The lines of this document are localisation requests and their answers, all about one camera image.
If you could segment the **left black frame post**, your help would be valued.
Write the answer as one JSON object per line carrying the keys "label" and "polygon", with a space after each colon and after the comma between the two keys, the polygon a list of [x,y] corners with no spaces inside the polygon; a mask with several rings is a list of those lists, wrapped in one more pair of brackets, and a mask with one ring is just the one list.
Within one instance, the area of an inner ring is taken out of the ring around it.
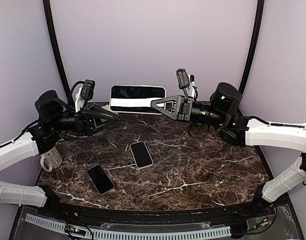
{"label": "left black frame post", "polygon": [[45,20],[46,20],[48,35],[49,35],[57,71],[60,77],[61,85],[64,90],[65,96],[67,99],[69,99],[70,87],[69,87],[69,83],[67,80],[66,72],[64,69],[64,65],[62,62],[62,57],[61,57],[61,53],[60,53],[60,49],[59,49],[59,45],[57,41],[55,24],[54,24],[53,15],[52,15],[52,9],[51,9],[51,1],[43,0],[42,2],[43,2],[44,15],[45,15]]}

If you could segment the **black front rail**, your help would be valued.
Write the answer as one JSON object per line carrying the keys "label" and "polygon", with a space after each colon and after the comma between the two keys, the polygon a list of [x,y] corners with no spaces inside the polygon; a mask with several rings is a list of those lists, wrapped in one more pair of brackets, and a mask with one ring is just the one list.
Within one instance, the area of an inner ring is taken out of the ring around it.
{"label": "black front rail", "polygon": [[99,226],[113,224],[174,225],[211,222],[227,224],[244,222],[253,217],[268,214],[265,208],[255,208],[251,202],[231,206],[175,211],[127,211],[99,209],[53,202],[37,210],[38,214],[68,220],[70,223],[82,223]]}

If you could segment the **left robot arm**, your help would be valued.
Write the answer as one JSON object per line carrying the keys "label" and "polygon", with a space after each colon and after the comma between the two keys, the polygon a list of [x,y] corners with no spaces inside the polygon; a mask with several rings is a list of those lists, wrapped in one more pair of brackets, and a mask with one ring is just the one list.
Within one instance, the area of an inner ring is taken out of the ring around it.
{"label": "left robot arm", "polygon": [[[88,105],[78,112],[69,106],[56,91],[43,93],[35,102],[38,120],[30,123],[20,135],[0,145],[0,172],[31,157],[49,153],[61,139],[62,131],[79,137],[92,136],[114,124],[119,115],[96,105]],[[0,181],[0,204],[43,207],[53,218],[63,214],[57,194],[48,186],[25,186]]]}

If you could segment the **right black frame post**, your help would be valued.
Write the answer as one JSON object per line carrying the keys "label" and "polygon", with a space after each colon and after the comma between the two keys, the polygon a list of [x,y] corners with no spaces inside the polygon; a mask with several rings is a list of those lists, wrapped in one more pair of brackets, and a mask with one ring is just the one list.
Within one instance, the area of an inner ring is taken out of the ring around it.
{"label": "right black frame post", "polygon": [[246,86],[247,86],[248,79],[249,79],[250,72],[251,72],[251,68],[252,68],[252,64],[253,64],[253,60],[255,57],[255,52],[257,48],[257,43],[259,39],[261,23],[262,23],[262,18],[263,18],[263,13],[264,13],[264,6],[265,6],[265,0],[257,0],[256,14],[255,14],[255,20],[254,20],[254,26],[253,26],[250,46],[249,46],[241,82],[239,84],[239,92],[241,94],[245,93]]}

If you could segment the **white scalloped bowl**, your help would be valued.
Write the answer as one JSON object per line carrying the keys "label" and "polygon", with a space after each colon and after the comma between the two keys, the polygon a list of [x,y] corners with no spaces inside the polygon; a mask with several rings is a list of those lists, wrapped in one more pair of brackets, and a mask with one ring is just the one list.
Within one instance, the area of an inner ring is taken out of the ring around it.
{"label": "white scalloped bowl", "polygon": [[111,111],[110,106],[109,105],[104,105],[101,106],[102,109],[107,110],[107,111]]}

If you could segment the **white patterned mug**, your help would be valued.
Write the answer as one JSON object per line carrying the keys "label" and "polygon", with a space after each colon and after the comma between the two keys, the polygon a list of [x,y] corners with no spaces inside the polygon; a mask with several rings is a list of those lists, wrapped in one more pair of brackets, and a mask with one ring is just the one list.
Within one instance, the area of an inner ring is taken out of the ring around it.
{"label": "white patterned mug", "polygon": [[58,168],[61,163],[62,157],[55,146],[48,152],[42,154],[40,158],[41,168],[48,173]]}

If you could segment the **left phone in clear case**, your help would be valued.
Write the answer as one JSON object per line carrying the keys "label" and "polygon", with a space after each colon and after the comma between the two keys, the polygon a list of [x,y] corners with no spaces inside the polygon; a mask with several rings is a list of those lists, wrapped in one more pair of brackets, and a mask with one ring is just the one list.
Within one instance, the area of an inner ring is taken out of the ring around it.
{"label": "left phone in clear case", "polygon": [[115,188],[113,181],[106,174],[101,165],[96,165],[87,170],[87,174],[100,195],[104,195]]}

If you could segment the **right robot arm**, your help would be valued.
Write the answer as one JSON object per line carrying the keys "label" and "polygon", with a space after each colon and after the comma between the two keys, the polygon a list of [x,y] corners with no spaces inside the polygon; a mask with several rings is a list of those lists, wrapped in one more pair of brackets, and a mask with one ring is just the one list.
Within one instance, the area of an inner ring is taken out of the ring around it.
{"label": "right robot arm", "polygon": [[267,203],[306,181],[306,123],[265,121],[256,116],[240,116],[236,111],[242,94],[229,83],[221,82],[208,104],[192,97],[176,95],[151,102],[151,107],[179,122],[208,125],[232,146],[269,146],[300,151],[295,162],[271,181],[258,187],[257,195],[248,205],[248,213],[258,217]]}

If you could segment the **black frame post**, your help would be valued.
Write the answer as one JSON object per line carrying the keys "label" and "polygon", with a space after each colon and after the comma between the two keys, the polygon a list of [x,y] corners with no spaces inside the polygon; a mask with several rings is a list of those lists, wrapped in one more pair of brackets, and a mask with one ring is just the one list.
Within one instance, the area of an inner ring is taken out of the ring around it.
{"label": "black frame post", "polygon": [[239,92],[241,94],[245,93],[246,86],[247,86],[248,79],[249,79],[250,72],[251,72],[251,68],[252,68],[252,64],[253,64],[253,60],[255,57],[255,52],[257,48],[257,43],[259,39],[261,23],[262,23],[262,18],[263,18],[263,13],[264,13],[264,6],[265,6],[265,0],[257,0],[256,14],[255,14],[255,20],[254,20],[254,26],[253,26],[250,46],[249,46],[241,82],[239,84]]}
{"label": "black frame post", "polygon": [[62,62],[62,57],[61,57],[61,53],[60,53],[60,49],[59,49],[59,45],[57,41],[55,24],[54,24],[53,15],[52,15],[52,9],[51,9],[51,1],[43,0],[42,2],[43,2],[44,15],[45,15],[45,20],[46,20],[48,35],[49,35],[57,71],[60,77],[61,85],[64,90],[65,96],[67,99],[69,99],[70,87],[69,87],[69,83],[67,80],[66,72],[64,69],[64,65]]}

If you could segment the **white phone case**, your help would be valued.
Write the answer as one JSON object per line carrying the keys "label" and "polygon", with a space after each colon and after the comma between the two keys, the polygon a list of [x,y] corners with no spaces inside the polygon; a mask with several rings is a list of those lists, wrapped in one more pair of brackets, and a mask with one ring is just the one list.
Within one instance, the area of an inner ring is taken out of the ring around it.
{"label": "white phone case", "polygon": [[[162,86],[152,86],[152,85],[116,85],[116,86],[162,87]],[[157,99],[163,99],[163,98],[154,97],[154,98],[134,99],[134,98],[111,98],[110,96],[109,106],[111,111],[116,113],[160,115],[161,114],[160,112],[154,110],[150,106],[151,101]]]}

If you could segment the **small circuit board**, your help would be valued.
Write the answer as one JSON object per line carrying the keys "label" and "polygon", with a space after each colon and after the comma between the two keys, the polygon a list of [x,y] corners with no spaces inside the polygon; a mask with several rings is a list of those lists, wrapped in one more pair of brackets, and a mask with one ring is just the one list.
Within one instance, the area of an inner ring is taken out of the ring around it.
{"label": "small circuit board", "polygon": [[64,232],[69,236],[84,237],[86,236],[86,231],[78,226],[66,224],[64,227]]}

